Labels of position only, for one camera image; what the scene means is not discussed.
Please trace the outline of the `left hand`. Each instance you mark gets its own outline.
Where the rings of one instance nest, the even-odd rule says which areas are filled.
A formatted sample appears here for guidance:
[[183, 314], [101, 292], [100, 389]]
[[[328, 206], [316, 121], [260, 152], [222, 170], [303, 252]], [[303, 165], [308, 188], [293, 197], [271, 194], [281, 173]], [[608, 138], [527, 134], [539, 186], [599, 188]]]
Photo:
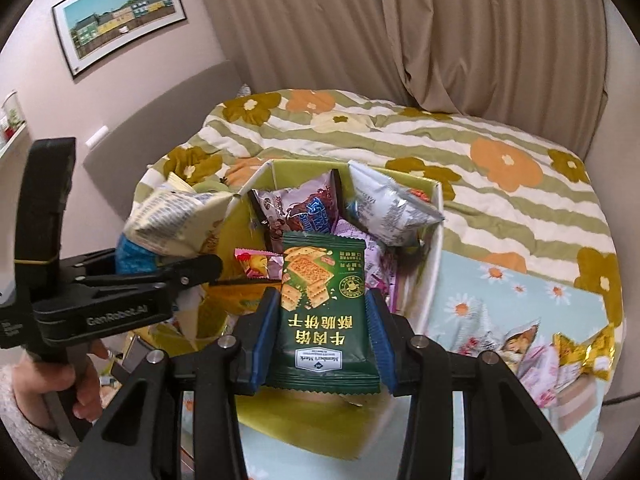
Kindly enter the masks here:
[[34, 426], [48, 431], [55, 430], [55, 422], [50, 415], [44, 395], [50, 392], [76, 388], [73, 414], [78, 419], [94, 422], [102, 414], [99, 374], [93, 365], [93, 354], [97, 358], [108, 358], [107, 348], [96, 340], [85, 355], [84, 372], [76, 377], [70, 364], [36, 362], [24, 354], [20, 362], [12, 366], [12, 390], [17, 408]]

